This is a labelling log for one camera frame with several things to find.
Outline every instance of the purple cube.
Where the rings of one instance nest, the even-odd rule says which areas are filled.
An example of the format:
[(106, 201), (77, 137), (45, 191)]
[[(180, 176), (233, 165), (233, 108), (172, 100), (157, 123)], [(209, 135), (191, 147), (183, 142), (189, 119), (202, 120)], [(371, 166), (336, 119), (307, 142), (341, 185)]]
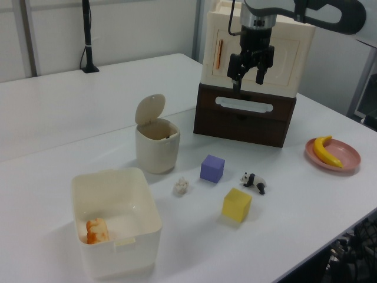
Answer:
[(225, 160), (208, 155), (201, 163), (200, 178), (218, 183), (224, 173)]

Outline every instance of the white bin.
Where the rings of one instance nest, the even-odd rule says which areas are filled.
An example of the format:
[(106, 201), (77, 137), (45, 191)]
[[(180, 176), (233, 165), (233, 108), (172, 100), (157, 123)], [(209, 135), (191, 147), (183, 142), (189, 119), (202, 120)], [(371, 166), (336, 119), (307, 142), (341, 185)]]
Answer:
[[(143, 172), (107, 170), (72, 180), (75, 226), (89, 276), (104, 278), (152, 266), (162, 222)], [(110, 241), (87, 244), (86, 223), (103, 218)]]
[(136, 159), (146, 171), (165, 173), (177, 161), (180, 131), (173, 123), (159, 118), (165, 97), (155, 94), (143, 99), (136, 109)]

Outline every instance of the yellow cube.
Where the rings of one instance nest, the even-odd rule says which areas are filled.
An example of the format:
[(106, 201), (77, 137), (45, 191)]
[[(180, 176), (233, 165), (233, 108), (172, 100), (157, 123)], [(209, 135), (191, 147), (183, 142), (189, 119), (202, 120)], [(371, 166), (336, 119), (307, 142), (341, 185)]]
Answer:
[(221, 213), (235, 221), (242, 222), (249, 213), (252, 199), (253, 197), (247, 193), (233, 188), (224, 198), (223, 210)]

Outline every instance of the panda toy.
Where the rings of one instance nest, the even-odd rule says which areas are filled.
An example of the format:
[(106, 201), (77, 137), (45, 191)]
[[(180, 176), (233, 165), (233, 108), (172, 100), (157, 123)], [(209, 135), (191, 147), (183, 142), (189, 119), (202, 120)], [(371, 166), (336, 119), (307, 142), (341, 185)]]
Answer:
[(259, 193), (264, 195), (264, 188), (267, 186), (266, 181), (255, 175), (255, 174), (245, 174), (242, 176), (241, 181), (244, 183), (244, 187), (256, 186), (259, 189)]

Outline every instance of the banana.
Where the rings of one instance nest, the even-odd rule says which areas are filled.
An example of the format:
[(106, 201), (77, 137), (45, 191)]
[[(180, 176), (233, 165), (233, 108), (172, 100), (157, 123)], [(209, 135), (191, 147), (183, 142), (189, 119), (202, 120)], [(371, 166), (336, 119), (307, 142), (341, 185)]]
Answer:
[(326, 141), (330, 140), (331, 138), (332, 136), (316, 138), (313, 145), (314, 153), (322, 162), (331, 166), (343, 168), (342, 162), (338, 158), (336, 158), (334, 155), (329, 153), (323, 146), (323, 144)]

